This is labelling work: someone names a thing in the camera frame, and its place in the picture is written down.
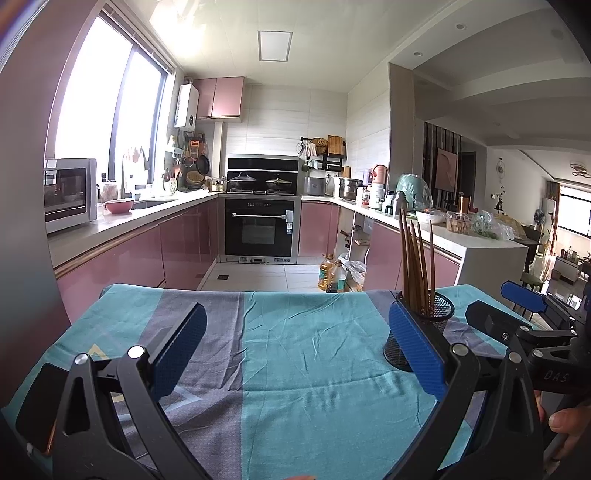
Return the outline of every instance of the white counter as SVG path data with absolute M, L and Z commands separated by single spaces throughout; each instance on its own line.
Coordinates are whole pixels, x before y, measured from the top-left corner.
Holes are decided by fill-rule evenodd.
M 304 195 L 306 202 L 329 202 L 347 208 L 366 217 L 377 220 L 398 231 L 398 217 L 393 218 L 378 210 L 355 205 L 334 197 Z M 419 224 L 423 239 L 429 239 L 428 226 Z M 433 225 L 433 244 L 436 248 L 456 257 L 460 268 L 456 285 L 473 285 L 498 301 L 510 306 L 511 303 L 501 297 L 501 285 L 507 280 L 521 283 L 521 274 L 525 266 L 527 247 L 516 242 L 494 240 L 480 236 L 461 235 L 447 231 L 445 226 Z
M 129 213 L 121 215 L 113 215 L 108 210 L 104 210 L 104 213 L 102 213 L 103 210 L 100 210 L 98 218 L 87 225 L 47 235 L 53 267 L 56 268 L 119 235 L 173 213 L 207 202 L 217 198 L 217 196 L 218 193 L 211 193 L 206 190 L 195 190 L 188 193 L 175 192 L 172 196 L 161 198 L 161 200 L 174 199 L 171 202 L 146 209 L 131 210 Z

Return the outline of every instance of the pot lid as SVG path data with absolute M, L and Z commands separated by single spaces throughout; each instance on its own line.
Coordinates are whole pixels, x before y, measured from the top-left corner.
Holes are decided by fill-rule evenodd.
M 249 176 L 248 173 L 243 171 L 240 173 L 240 175 L 238 177 L 234 177 L 228 181 L 236 181 L 236 182 L 242 183 L 242 182 L 247 182 L 247 181 L 256 181 L 256 179 L 252 178 L 251 176 Z
M 283 179 L 279 178 L 279 175 L 277 176 L 276 179 L 266 180 L 266 182 L 267 183 L 274 183 L 275 185 L 291 185 L 290 181 L 283 180 Z

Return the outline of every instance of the human hand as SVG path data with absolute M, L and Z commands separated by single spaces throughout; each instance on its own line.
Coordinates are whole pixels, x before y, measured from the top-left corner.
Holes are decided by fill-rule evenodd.
M 546 413 L 541 405 L 541 392 L 535 391 L 534 394 L 540 421 L 544 421 Z M 554 454 L 553 460 L 563 459 L 573 450 L 590 421 L 591 406 L 586 404 L 575 408 L 565 408 L 550 416 L 548 419 L 550 429 L 555 433 L 568 435 L 564 445 Z

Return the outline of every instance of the floor tile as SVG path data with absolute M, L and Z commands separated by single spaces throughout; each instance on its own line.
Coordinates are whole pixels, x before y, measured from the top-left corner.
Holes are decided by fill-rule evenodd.
M 318 288 L 318 273 L 288 273 L 285 274 L 287 278 L 287 288 L 289 291 L 301 291 L 302 289 L 321 291 Z
M 204 291 L 287 291 L 285 275 L 241 277 L 239 281 L 217 280 L 210 277 L 205 282 Z
M 285 265 L 285 273 L 316 273 L 320 269 L 319 265 Z
M 251 265 L 251 264 L 232 264 L 219 263 L 212 271 L 213 275 L 230 275 L 230 280 L 233 275 L 255 275 L 260 277 L 284 276 L 285 270 L 283 265 Z

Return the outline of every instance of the pot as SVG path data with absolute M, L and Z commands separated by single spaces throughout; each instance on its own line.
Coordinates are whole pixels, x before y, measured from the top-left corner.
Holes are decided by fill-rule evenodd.
M 279 175 L 276 179 L 266 180 L 265 183 L 267 184 L 267 188 L 272 192 L 284 192 L 291 187 L 291 182 L 279 178 Z
M 339 197 L 343 200 L 356 200 L 357 189 L 362 181 L 358 179 L 340 179 Z
M 238 177 L 228 180 L 228 187 L 238 190 L 253 190 L 256 185 L 256 179 L 252 178 L 245 171 L 241 172 Z

